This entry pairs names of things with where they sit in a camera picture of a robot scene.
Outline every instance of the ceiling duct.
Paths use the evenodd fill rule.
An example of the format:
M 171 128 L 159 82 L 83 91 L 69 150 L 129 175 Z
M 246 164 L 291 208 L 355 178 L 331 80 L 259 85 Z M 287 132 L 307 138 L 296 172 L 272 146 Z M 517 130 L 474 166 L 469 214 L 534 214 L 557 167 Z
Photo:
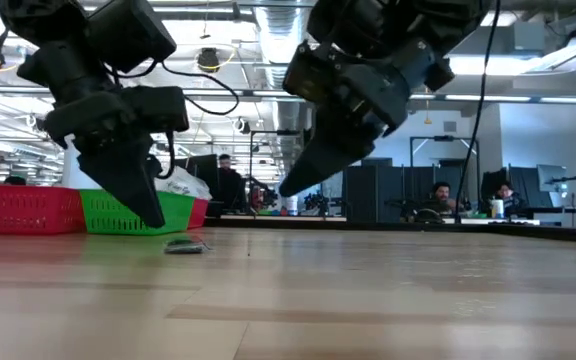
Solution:
M 259 42 L 266 61 L 270 63 L 288 63 L 295 49 L 307 37 L 306 23 L 309 9 L 288 7 L 258 7 L 254 9 L 259 24 Z M 286 73 L 285 68 L 267 68 L 266 80 L 273 90 L 280 90 Z M 305 119 L 300 116 L 300 103 L 274 102 L 273 123 L 275 130 L 302 130 Z M 279 139 L 280 157 L 295 157 L 294 141 Z M 288 171 L 292 163 L 283 161 L 283 170 Z

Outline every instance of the ceiling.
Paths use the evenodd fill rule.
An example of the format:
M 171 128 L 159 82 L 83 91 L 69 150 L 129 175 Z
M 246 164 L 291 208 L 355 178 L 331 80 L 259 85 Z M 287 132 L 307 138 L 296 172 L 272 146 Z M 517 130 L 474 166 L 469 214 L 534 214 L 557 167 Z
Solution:
M 151 1 L 155 6 L 188 6 L 184 1 Z M 247 0 L 240 4 L 272 3 L 290 4 L 291 1 Z M 99 1 L 82 2 L 85 6 L 94 7 Z M 556 25 L 557 19 L 564 19 L 576 14 L 576 1 L 515 1 L 504 0 L 505 10 L 517 13 L 512 24 L 517 20 L 533 22 L 550 22 Z M 242 11 L 248 14 L 250 9 L 242 5 Z M 246 21 L 202 21 L 174 19 L 168 16 L 165 25 L 177 42 L 177 51 L 166 61 L 167 65 L 177 71 L 199 72 L 197 55 L 202 48 L 216 48 L 221 67 L 214 76 L 233 89 L 268 89 L 265 73 L 264 54 L 259 43 L 259 30 L 256 24 Z M 0 22 L 0 33 L 3 26 Z M 0 85 L 28 87 L 35 86 L 16 76 L 15 68 L 22 61 L 23 51 L 32 53 L 36 47 L 23 39 L 12 35 L 6 41 L 4 55 L 6 64 L 0 71 Z M 135 70 L 141 72 L 148 64 L 142 64 Z M 441 93 L 477 94 L 481 76 L 459 75 L 449 83 Z M 219 89 L 219 86 L 204 78 L 175 76 L 161 68 L 151 74 L 135 80 L 123 81 L 125 86 L 180 86 L 186 89 Z M 553 96 L 576 95 L 576 74 L 545 76 L 489 76 L 488 93 L 490 94 L 548 94 Z M 49 94 L 13 94 L 0 93 L 0 177 L 6 172 L 26 171 L 33 181 L 51 184 L 59 181 L 63 153 L 50 141 L 43 141 L 46 135 L 37 130 L 36 119 L 40 119 L 52 109 L 52 98 Z M 199 104 L 214 111 L 224 111 L 234 105 L 225 97 L 199 98 Z M 248 156 L 250 135 L 238 131 L 241 121 L 248 123 L 252 130 L 277 130 L 276 103 L 270 99 L 254 101 L 247 99 L 228 116 L 204 114 L 188 103 L 188 114 L 191 119 L 190 129 L 176 134 L 176 153 L 178 156 L 201 155 L 207 153 L 229 153 L 234 155 L 235 166 L 242 173 L 248 173 Z M 474 110 L 472 103 L 459 102 L 413 102 L 411 110 L 455 110 L 462 115 L 470 116 Z M 254 144 L 259 150 L 254 154 L 255 165 L 253 176 L 259 180 L 275 183 L 283 171 L 282 163 L 294 158 L 301 149 L 299 138 L 279 138 L 275 135 L 257 135 Z M 168 156 L 157 152 L 162 161 Z

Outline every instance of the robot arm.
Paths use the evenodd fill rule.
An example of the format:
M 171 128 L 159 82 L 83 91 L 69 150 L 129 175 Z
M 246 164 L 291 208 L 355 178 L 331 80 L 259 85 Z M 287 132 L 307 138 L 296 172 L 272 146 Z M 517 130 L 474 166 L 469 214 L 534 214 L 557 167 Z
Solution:
M 299 46 L 284 81 L 286 91 L 317 105 L 315 135 L 282 195 L 368 155 L 375 139 L 405 120 L 412 89 L 449 82 L 443 57 L 477 28 L 489 1 L 319 0 L 308 31 L 320 45 Z M 65 148 L 74 136 L 83 172 L 147 225 L 164 225 L 150 134 L 165 132 L 172 147 L 173 132 L 188 129 L 183 90 L 112 81 L 117 70 L 128 73 L 148 58 L 156 65 L 176 50 L 152 7 L 112 0 L 86 16 L 73 0 L 0 0 L 0 16 L 39 46 L 17 74 L 53 94 L 55 110 L 45 121 L 50 137 Z

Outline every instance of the computer monitor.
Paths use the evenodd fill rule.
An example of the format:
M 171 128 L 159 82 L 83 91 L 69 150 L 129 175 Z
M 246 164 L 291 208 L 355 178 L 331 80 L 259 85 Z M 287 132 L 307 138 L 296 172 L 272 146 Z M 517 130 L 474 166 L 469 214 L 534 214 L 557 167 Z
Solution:
M 561 192 L 566 188 L 565 183 L 553 180 L 566 177 L 566 168 L 557 165 L 537 165 L 539 175 L 539 191 Z
M 219 169 L 217 167 L 217 155 L 193 156 L 186 159 L 175 160 L 175 165 L 186 169 L 190 175 L 196 176 L 203 180 L 208 188 L 210 195 L 217 197 L 219 193 Z

